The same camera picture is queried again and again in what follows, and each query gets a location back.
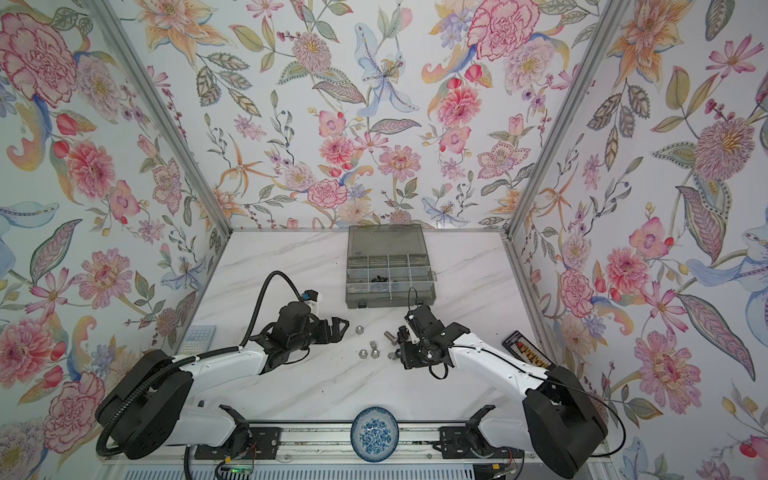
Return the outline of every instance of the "ceramic bowl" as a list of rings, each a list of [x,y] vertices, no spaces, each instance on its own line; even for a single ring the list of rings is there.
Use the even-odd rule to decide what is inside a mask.
[[[351,442],[355,453],[366,462],[381,462],[397,447],[400,431],[397,420],[381,407],[365,409],[352,423]]]

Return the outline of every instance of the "red flower bud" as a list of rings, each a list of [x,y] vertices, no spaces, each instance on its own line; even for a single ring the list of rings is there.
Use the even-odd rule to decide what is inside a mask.
[[[598,278],[594,281],[594,289],[600,293],[605,293],[607,286],[605,285],[605,278]]]
[[[58,141],[55,144],[53,144],[53,155],[56,155],[58,158],[64,158],[69,153],[69,142],[67,141]]]
[[[467,71],[464,72],[464,78],[466,78],[469,81],[475,81],[481,76],[482,76],[482,67],[480,65],[473,65],[467,68]]]
[[[64,355],[64,352],[67,351],[67,343],[66,342],[59,342],[56,344],[55,347],[53,347],[53,350],[51,351],[51,360],[54,362],[61,358],[62,355]]]
[[[45,383],[45,388],[52,389],[56,385],[59,384],[61,379],[64,378],[64,370],[61,368],[60,365],[57,365],[53,367],[52,369],[48,370],[45,375],[43,375],[43,382]]]
[[[757,452],[755,452],[755,449],[752,448],[751,445],[748,445],[746,443],[742,443],[739,445],[739,450],[746,456],[750,458],[757,457]]]
[[[78,134],[78,122],[67,114],[60,114],[56,117],[56,125],[62,135]]]
[[[621,301],[621,294],[615,288],[611,288],[611,298],[614,299],[614,302],[619,303]]]

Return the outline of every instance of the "screw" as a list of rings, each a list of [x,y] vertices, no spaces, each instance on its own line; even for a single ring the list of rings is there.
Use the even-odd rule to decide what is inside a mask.
[[[387,340],[392,342],[393,345],[397,345],[397,337],[396,336],[392,335],[389,332],[384,332],[384,336],[386,337]]]

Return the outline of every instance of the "metal corner post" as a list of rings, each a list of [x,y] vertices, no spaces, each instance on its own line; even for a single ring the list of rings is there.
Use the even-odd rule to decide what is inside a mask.
[[[192,188],[197,191],[198,198],[208,216],[228,239],[232,234],[232,225],[219,208],[214,193],[206,185],[205,178],[197,167],[192,151],[171,120],[168,110],[157,94],[152,79],[136,54],[119,17],[109,4],[109,0],[86,0],[85,3],[96,24],[99,25],[104,39],[114,49],[114,56],[125,68],[126,75],[136,87],[141,98],[147,102],[152,117],[156,119],[155,125],[160,135],[170,144],[170,148],[178,158]]]
[[[512,239],[517,229],[525,222],[525,216],[533,206],[541,182],[554,161],[554,156],[558,152],[560,144],[569,132],[569,127],[581,105],[581,100],[587,96],[587,89],[598,70],[601,61],[605,57],[608,45],[616,32],[617,26],[621,23],[621,18],[627,10],[630,2],[627,0],[608,0],[603,15],[598,19],[595,27],[594,37],[590,41],[587,52],[584,54],[584,60],[576,76],[568,95],[563,102],[557,117],[555,117],[552,133],[544,143],[541,155],[531,174],[531,181],[523,191],[522,199],[518,202],[511,220],[507,223],[507,238]]]

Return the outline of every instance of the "floral wallpaper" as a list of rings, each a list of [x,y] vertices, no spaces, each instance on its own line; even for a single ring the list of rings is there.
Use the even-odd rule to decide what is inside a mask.
[[[146,108],[79,0],[0,1],[3,480],[95,474],[96,407],[223,250]]]
[[[250,229],[501,227],[601,11],[599,0],[111,4],[225,214]]]
[[[768,478],[766,20],[633,0],[515,231],[625,480]]]

